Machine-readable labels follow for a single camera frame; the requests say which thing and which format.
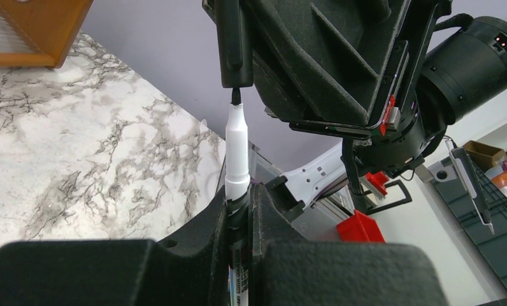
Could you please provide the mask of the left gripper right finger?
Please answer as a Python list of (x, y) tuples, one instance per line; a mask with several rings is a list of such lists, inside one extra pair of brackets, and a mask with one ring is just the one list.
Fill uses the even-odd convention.
[(263, 184), (250, 188), (250, 305), (446, 305), (412, 245), (305, 239)]

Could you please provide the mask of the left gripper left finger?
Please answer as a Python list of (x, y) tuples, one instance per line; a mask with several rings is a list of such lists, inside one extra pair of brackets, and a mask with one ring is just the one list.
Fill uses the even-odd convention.
[(227, 305), (225, 194), (161, 241), (53, 240), (0, 248), (0, 305)]

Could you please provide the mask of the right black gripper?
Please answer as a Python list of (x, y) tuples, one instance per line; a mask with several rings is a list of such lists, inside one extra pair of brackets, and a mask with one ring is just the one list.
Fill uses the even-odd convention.
[[(215, 23), (214, 2), (202, 7)], [(440, 126), (421, 117), (418, 81), (450, 1), (241, 4), (252, 86), (270, 116), (295, 131), (344, 138), (345, 161), (360, 175), (396, 177), (424, 162)]]

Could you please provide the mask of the black marker cap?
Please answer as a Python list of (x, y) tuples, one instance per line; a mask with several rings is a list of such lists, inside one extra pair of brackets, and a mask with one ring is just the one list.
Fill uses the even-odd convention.
[(222, 87), (251, 87), (252, 46), (249, 26), (240, 0), (214, 2)]

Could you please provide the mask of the white board marker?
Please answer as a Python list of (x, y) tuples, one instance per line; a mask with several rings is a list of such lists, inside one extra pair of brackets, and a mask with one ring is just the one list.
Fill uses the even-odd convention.
[(248, 126), (241, 91), (231, 93), (225, 129), (225, 197), (229, 232), (229, 285), (231, 305), (249, 304), (249, 158)]

